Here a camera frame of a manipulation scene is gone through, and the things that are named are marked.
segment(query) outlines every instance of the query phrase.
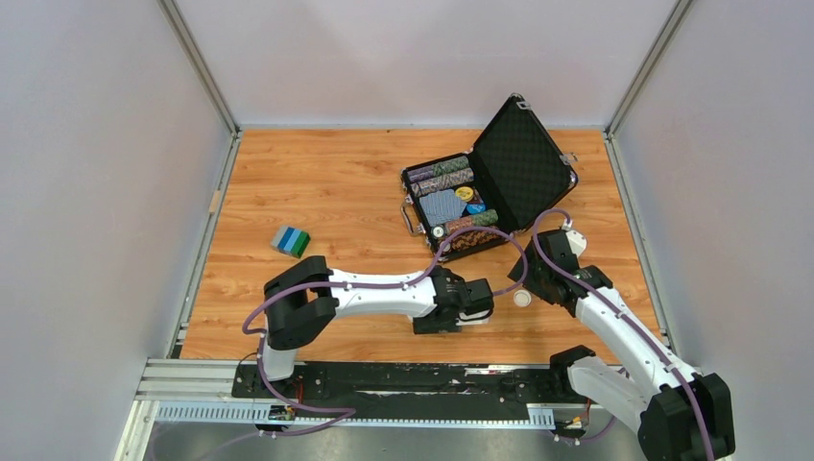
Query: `open briefcase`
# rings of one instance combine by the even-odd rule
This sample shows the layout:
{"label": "open briefcase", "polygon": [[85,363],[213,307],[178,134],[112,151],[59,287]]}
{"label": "open briefcase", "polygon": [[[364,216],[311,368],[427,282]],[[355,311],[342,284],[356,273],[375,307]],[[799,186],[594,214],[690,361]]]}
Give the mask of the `open briefcase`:
{"label": "open briefcase", "polygon": [[[571,167],[575,159],[560,151],[531,106],[515,93],[469,150],[401,171],[407,192],[401,214],[412,235],[426,235],[433,253],[449,234],[468,226],[525,231],[577,185]],[[407,206],[420,220],[416,226]],[[502,243],[491,233],[466,232],[444,249],[442,261]]]}

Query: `wood grain surface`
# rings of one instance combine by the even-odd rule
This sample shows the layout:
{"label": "wood grain surface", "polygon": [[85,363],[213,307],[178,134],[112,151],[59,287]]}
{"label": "wood grain surface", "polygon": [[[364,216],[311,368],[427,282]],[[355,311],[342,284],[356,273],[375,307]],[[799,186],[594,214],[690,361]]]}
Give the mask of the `wood grain surface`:
{"label": "wood grain surface", "polygon": [[[240,358],[256,348],[240,326],[263,301],[263,284],[297,262],[269,243],[277,229],[311,234],[303,257],[325,255],[329,267],[354,273],[405,274],[430,261],[423,237],[405,229],[402,168],[468,148],[473,130],[248,131],[240,146],[192,312],[183,358]],[[612,280],[641,321],[657,330],[630,229],[602,136],[554,131],[564,152],[579,158],[579,185],[560,203],[588,240],[583,264]],[[550,217],[541,230],[558,226]],[[525,247],[530,232],[520,237]],[[507,286],[517,251],[503,245],[447,263],[466,279],[487,277]],[[378,360],[468,363],[547,363],[552,353],[585,344],[609,362],[615,357],[589,329],[558,306],[535,300],[517,307],[495,299],[488,324],[461,333],[421,335],[400,315],[332,322],[301,360]]]}

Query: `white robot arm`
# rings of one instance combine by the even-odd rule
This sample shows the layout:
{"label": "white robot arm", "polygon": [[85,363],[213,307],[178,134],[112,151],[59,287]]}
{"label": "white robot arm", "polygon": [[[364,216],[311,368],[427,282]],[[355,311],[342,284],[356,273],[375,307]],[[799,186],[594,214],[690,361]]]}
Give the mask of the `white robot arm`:
{"label": "white robot arm", "polygon": [[[593,351],[579,346],[550,359],[563,388],[610,411],[637,434],[649,460],[706,459],[700,425],[678,375],[688,383],[701,408],[714,454],[723,457],[734,452],[730,389],[723,379],[716,374],[703,376],[678,358],[635,317],[602,271],[595,266],[580,267],[578,256],[586,241],[578,232],[550,230],[538,234],[538,240],[560,271],[543,261],[530,244],[526,256],[531,276],[524,287],[561,305],[590,328],[630,374],[630,378],[620,375]],[[521,269],[518,262],[510,279],[518,280]]]}
{"label": "white robot arm", "polygon": [[[429,277],[407,284],[421,272],[399,276],[360,275],[328,269],[323,256],[310,256],[266,283],[266,299],[303,281],[331,281],[342,287],[317,289],[317,298],[305,292],[283,298],[266,309],[269,337],[263,346],[263,365],[270,381],[294,372],[297,351],[309,344],[333,319],[353,315],[401,314],[413,322],[413,332],[461,331],[465,325],[484,324],[494,309],[485,279],[466,282],[452,271],[436,267]],[[393,284],[401,288],[360,288],[365,283]]]}

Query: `blue poker chip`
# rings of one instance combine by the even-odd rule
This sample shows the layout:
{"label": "blue poker chip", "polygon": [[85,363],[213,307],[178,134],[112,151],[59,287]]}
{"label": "blue poker chip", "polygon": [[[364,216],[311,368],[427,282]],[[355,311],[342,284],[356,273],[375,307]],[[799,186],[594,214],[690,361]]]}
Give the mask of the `blue poker chip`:
{"label": "blue poker chip", "polygon": [[467,211],[469,214],[483,213],[486,211],[486,206],[484,204],[469,204],[467,205]]}

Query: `gray floor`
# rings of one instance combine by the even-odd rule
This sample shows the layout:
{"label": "gray floor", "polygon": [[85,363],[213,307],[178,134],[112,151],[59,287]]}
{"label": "gray floor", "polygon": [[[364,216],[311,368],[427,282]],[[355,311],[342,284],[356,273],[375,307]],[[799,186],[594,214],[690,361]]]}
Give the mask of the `gray floor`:
{"label": "gray floor", "polygon": [[[591,412],[593,430],[601,429],[608,413]],[[634,434],[617,424],[602,440],[579,447],[554,443],[541,431],[508,429],[444,429],[335,427],[316,434],[280,438],[250,438],[216,453],[224,442],[250,432],[253,426],[231,424],[157,425],[147,461],[297,460],[406,461],[475,460],[631,460],[644,461]]]}

